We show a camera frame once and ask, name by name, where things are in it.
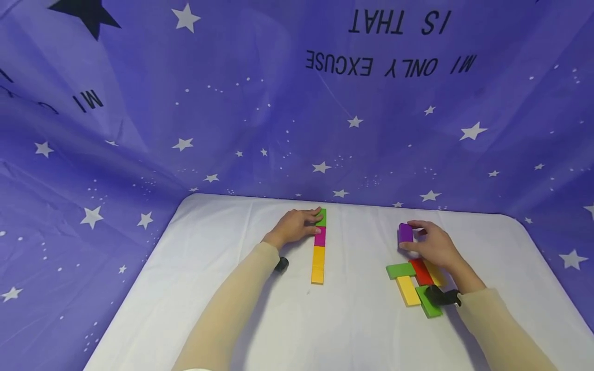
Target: beige sleeve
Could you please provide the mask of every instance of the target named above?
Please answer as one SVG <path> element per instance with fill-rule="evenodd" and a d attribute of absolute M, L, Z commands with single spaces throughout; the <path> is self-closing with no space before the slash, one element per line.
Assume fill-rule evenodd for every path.
<path fill-rule="evenodd" d="M 459 295 L 458 313 L 475 336 L 492 371 L 557 371 L 511 316 L 497 290 Z"/>
<path fill-rule="evenodd" d="M 229 370 L 239 334 L 279 259 L 279 252 L 274 246 L 266 242 L 256 245 L 210 299 L 172 371 L 195 368 Z"/>

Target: white table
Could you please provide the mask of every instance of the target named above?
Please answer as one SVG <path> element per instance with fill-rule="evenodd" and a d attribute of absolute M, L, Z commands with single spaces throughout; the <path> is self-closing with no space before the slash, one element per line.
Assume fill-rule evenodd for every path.
<path fill-rule="evenodd" d="M 218 286 L 300 201 L 195 194 L 179 206 L 86 371 L 169 371 Z M 310 283 L 313 238 L 285 253 L 239 340 L 233 370 L 488 370 L 453 307 L 406 307 L 386 265 L 405 262 L 397 226 L 431 220 L 560 370 L 592 370 L 594 335 L 524 227 L 502 215 L 356 205 L 327 208 L 324 285 Z"/>

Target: wooden block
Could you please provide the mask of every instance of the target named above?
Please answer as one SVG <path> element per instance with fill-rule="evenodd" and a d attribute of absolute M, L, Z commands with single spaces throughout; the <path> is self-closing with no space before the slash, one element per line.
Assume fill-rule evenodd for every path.
<path fill-rule="evenodd" d="M 324 270 L 323 269 L 312 269 L 311 270 L 311 283 L 316 285 L 324 284 Z"/>
<path fill-rule="evenodd" d="M 395 280 L 396 278 L 405 275 L 411 276 L 416 274 L 415 269 L 412 267 L 412 264 L 410 262 L 388 265 L 386 267 L 386 271 L 388 272 L 388 277 L 390 277 L 391 280 Z"/>
<path fill-rule="evenodd" d="M 423 263 L 422 258 L 412 259 L 409 262 L 415 269 L 416 282 L 419 284 L 419 286 L 429 286 L 434 284 L 433 279 L 431 279 L 431 275 L 429 274 L 425 263 Z"/>
<path fill-rule="evenodd" d="M 441 270 L 435 266 L 432 262 L 423 260 L 423 262 L 425 263 L 425 266 L 427 267 L 427 270 L 429 271 L 429 275 L 431 276 L 431 279 L 433 280 L 434 284 L 437 285 L 438 287 L 442 287 L 446 285 L 446 278 L 444 277 L 443 273 L 441 273 Z"/>
<path fill-rule="evenodd" d="M 326 226 L 326 209 L 322 209 L 322 211 L 320 211 L 319 215 L 322 215 L 323 218 L 322 218 L 322 220 L 317 222 L 315 225 L 318 227 L 325 227 Z"/>
<path fill-rule="evenodd" d="M 322 232 L 314 235 L 314 246 L 326 246 L 326 227 L 318 227 Z"/>
<path fill-rule="evenodd" d="M 324 270 L 324 258 L 326 255 L 326 248 L 323 246 L 314 246 L 314 260 L 311 264 L 312 270 Z"/>
<path fill-rule="evenodd" d="M 398 227 L 398 244 L 400 242 L 414 242 L 412 237 L 412 227 L 406 223 L 400 223 Z"/>
<path fill-rule="evenodd" d="M 425 311 L 427 318 L 439 317 L 443 315 L 443 313 L 439 307 L 434 306 L 431 304 L 429 299 L 427 299 L 425 295 L 425 290 L 427 290 L 427 287 L 428 286 L 416 287 L 416 293 L 419 294 L 419 298 L 421 298 L 421 306 L 423 307 L 423 311 Z"/>
<path fill-rule="evenodd" d="M 406 306 L 420 305 L 421 300 L 419 294 L 416 293 L 415 285 L 408 276 L 402 276 L 396 278 L 396 283 L 400 289 L 402 299 L 405 301 Z"/>

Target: purple backdrop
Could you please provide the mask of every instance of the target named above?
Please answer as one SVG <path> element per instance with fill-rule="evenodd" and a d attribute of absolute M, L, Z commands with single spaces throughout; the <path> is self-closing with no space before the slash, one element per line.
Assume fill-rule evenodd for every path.
<path fill-rule="evenodd" d="M 82 369 L 191 192 L 510 215 L 593 328 L 593 11 L 1 0 L 2 368 Z"/>

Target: magenta block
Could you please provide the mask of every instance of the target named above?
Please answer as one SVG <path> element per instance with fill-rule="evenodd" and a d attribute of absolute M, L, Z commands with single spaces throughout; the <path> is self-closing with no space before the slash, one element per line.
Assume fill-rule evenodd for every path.
<path fill-rule="evenodd" d="M 400 223 L 398 228 L 398 244 L 400 242 L 413 242 L 412 227 L 406 223 Z"/>
<path fill-rule="evenodd" d="M 326 227 L 318 227 L 322 230 L 322 233 L 314 236 L 314 246 L 326 246 Z"/>

